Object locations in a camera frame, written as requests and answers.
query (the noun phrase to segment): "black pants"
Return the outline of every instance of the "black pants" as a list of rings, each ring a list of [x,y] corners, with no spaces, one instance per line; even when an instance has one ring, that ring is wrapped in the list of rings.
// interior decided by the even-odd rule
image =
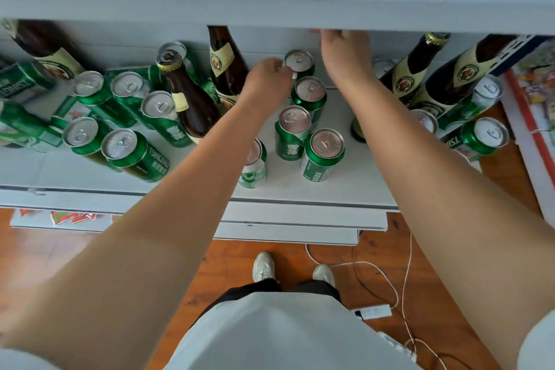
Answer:
[[[206,307],[205,310],[197,318],[197,320],[200,319],[202,315],[204,315],[208,310],[210,310],[213,306],[215,306],[218,303],[222,303],[224,301],[230,301],[230,300],[239,300],[240,298],[246,297],[249,294],[252,294],[257,291],[283,292],[278,282],[273,278],[266,278],[265,280],[262,280],[260,282],[253,282],[252,284],[243,285],[242,287],[230,288],[221,296],[219,296],[216,299],[216,301],[214,301],[211,305]],[[292,289],[289,289],[288,292],[323,294],[325,296],[331,296],[335,298],[337,301],[339,301],[339,303],[341,303],[341,296],[339,295],[339,291],[335,287],[332,287],[326,281],[319,281],[319,280],[304,281],[304,282],[298,283]]]

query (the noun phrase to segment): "shoe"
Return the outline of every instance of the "shoe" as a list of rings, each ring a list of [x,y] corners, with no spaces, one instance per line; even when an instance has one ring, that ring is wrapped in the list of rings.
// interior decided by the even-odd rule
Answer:
[[[267,252],[259,253],[256,256],[253,266],[253,280],[254,282],[260,282],[267,278],[276,279],[276,267],[274,265],[274,260]]]
[[[326,281],[335,288],[335,278],[334,274],[331,272],[331,268],[328,265],[321,263],[316,266],[314,272],[312,273],[312,278],[318,281]]]

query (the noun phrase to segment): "person's right hand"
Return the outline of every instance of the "person's right hand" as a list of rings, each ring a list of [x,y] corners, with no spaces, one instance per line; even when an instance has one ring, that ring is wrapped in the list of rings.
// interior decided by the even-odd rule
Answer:
[[[339,89],[374,77],[365,31],[320,30],[320,34],[323,63]]]

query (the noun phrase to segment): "shirt sleeve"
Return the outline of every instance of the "shirt sleeve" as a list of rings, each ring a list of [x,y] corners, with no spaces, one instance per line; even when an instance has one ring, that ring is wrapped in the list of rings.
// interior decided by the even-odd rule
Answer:
[[[9,368],[10,370],[60,370],[43,358],[16,349],[0,349],[0,368]]]
[[[541,319],[526,335],[518,353],[518,370],[555,368],[555,310]]]

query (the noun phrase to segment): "person's right arm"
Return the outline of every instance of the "person's right arm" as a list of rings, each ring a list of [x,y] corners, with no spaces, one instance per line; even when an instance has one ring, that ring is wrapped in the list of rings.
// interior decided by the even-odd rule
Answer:
[[[416,122],[374,76],[364,32],[323,30],[322,54],[426,257],[499,364],[516,368],[555,309],[554,229]]]

